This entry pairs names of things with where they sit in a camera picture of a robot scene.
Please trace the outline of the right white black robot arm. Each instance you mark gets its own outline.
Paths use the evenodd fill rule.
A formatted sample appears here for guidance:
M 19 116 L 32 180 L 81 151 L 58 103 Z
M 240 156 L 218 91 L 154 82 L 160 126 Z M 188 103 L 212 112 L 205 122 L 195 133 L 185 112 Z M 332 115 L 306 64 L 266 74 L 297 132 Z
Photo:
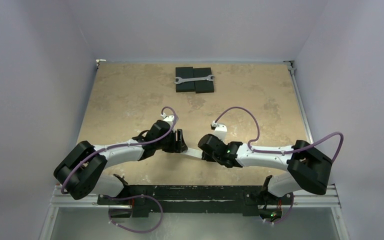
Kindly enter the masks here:
M 243 142 L 224 143 L 213 134 L 204 135 L 198 147 L 211 162 L 226 168 L 265 167 L 284 173 L 267 178 L 260 196 L 268 204 L 299 190 L 325 195 L 329 185 L 333 160 L 304 140 L 284 147 L 255 146 Z

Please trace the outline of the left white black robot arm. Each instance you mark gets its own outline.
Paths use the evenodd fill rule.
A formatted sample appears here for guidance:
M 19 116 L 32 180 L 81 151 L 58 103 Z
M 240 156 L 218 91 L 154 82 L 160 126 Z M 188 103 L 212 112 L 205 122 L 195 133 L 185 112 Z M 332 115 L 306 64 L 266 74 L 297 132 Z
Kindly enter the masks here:
M 55 168 L 53 176 L 61 184 L 61 192 L 75 200 L 98 194 L 107 195 L 122 205 L 129 199 L 128 183 L 117 174 L 104 175 L 106 168 L 145 160 L 156 151 L 183 153 L 186 150 L 182 129 L 175 129 L 173 121 L 165 118 L 126 142 L 105 146 L 81 141 Z

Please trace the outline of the white remote control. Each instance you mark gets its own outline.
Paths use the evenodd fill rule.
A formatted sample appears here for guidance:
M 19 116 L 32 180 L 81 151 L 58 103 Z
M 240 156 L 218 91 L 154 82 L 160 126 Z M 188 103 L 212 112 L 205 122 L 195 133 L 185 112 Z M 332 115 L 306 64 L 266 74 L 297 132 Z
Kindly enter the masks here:
M 202 154 L 203 152 L 201 150 L 194 148 L 188 148 L 180 153 L 182 157 L 194 160 L 202 160 Z

